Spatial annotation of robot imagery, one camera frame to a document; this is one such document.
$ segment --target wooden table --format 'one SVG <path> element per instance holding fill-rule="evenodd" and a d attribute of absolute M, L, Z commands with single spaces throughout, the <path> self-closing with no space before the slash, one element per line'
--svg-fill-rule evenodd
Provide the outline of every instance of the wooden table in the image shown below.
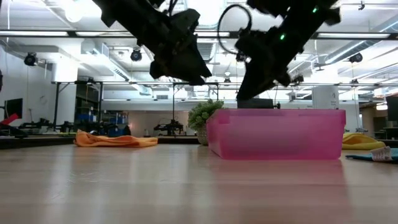
<path fill-rule="evenodd" d="M 224 161 L 194 145 L 0 151 L 2 224 L 398 223 L 398 167 Z"/>

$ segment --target pink plastic bin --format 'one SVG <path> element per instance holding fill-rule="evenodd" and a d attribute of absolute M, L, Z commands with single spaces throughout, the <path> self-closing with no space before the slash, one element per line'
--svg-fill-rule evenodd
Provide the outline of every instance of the pink plastic bin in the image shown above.
<path fill-rule="evenodd" d="M 207 121 L 209 148 L 223 159 L 338 159 L 344 110 L 218 110 Z"/>

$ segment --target orange towel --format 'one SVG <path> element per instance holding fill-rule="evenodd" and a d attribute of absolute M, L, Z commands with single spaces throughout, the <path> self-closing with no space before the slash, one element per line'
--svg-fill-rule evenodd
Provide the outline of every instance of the orange towel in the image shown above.
<path fill-rule="evenodd" d="M 84 131 L 78 131 L 74 143 L 80 147 L 113 146 L 113 147 L 148 147 L 157 144 L 157 138 L 136 138 L 133 136 L 120 136 L 109 138 L 94 136 Z"/>

